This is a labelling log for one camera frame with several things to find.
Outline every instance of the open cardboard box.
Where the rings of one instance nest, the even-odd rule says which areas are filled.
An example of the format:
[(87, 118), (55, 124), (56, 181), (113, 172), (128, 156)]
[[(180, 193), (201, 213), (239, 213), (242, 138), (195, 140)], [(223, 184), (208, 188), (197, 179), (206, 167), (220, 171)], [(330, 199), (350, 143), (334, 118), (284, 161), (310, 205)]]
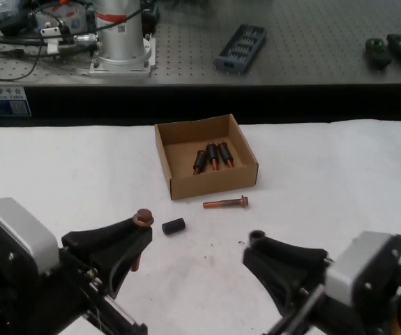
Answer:
[[(232, 114), (199, 121), (156, 124), (156, 144), (171, 199), (254, 186), (259, 164)], [(208, 162), (201, 174), (192, 175), (197, 151), (210, 142), (225, 141), (234, 159), (219, 170)]]

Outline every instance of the black cylinder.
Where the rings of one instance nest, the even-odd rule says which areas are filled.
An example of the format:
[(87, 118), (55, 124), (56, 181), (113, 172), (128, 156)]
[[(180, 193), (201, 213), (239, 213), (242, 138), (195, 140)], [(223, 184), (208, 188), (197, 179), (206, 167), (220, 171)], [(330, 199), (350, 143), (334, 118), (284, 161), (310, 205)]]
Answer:
[(213, 159), (215, 159), (217, 162), (219, 161), (219, 155), (217, 152), (217, 145), (215, 143), (209, 143), (206, 146), (206, 153), (208, 154), (208, 159), (209, 162), (212, 163)]
[(185, 221), (183, 218), (178, 218), (176, 220), (163, 223), (161, 225), (161, 228), (163, 229), (163, 233), (165, 235), (171, 235), (174, 234), (175, 232), (179, 232), (181, 230), (184, 230), (186, 228)]
[(202, 171), (206, 166), (206, 151), (199, 150), (197, 152), (197, 158), (195, 159), (194, 166), (192, 167), (194, 170), (199, 168)]
[(223, 161), (231, 161), (233, 163), (233, 156), (231, 155), (231, 152), (229, 152), (228, 144), (226, 142), (220, 142), (218, 148)]

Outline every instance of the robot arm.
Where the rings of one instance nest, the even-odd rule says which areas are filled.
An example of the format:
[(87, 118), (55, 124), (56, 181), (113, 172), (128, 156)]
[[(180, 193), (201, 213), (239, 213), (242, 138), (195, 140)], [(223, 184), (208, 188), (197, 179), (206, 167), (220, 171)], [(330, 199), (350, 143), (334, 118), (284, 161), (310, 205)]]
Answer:
[(401, 235), (364, 232), (334, 262), (254, 231), (243, 263), (283, 316), (268, 335), (401, 335), (400, 256)]
[(146, 335), (114, 298), (152, 240), (151, 212), (54, 235), (11, 198), (0, 199), (0, 335), (55, 335), (80, 316), (108, 335)]

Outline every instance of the white cloth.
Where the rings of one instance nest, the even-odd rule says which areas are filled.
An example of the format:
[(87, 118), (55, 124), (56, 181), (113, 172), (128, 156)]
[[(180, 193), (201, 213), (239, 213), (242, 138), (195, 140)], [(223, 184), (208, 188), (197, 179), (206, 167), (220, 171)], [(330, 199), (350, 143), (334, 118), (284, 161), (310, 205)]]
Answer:
[[(401, 122), (242, 126), (260, 169), (244, 190), (171, 201), (153, 128), (0, 128), (0, 197), (58, 238), (149, 208), (153, 242), (117, 301), (150, 335), (261, 334), (280, 318), (241, 264), (255, 229), (332, 258), (362, 230), (401, 234)], [(203, 201), (248, 196), (246, 209)], [(162, 223), (183, 217), (166, 237)], [(99, 332), (78, 320), (62, 334)], [(310, 334), (320, 334), (317, 330)]]

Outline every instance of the metal stand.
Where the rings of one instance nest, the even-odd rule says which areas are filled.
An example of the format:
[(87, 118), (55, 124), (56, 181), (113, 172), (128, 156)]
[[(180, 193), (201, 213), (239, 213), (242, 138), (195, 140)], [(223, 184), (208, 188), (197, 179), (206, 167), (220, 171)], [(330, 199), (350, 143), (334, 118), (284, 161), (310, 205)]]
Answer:
[[(139, 6), (139, 0), (95, 0), (96, 25), (103, 27), (124, 20)], [(142, 36), (141, 15), (100, 31), (100, 51), (94, 56), (89, 73), (149, 77), (156, 65), (156, 40)]]
[(156, 67), (156, 40), (150, 38), (143, 39), (146, 53), (140, 59), (133, 61), (123, 61), (115, 64), (100, 58), (99, 54), (95, 54), (90, 64), (91, 75), (127, 75), (127, 76), (146, 76), (150, 77), (151, 70)]

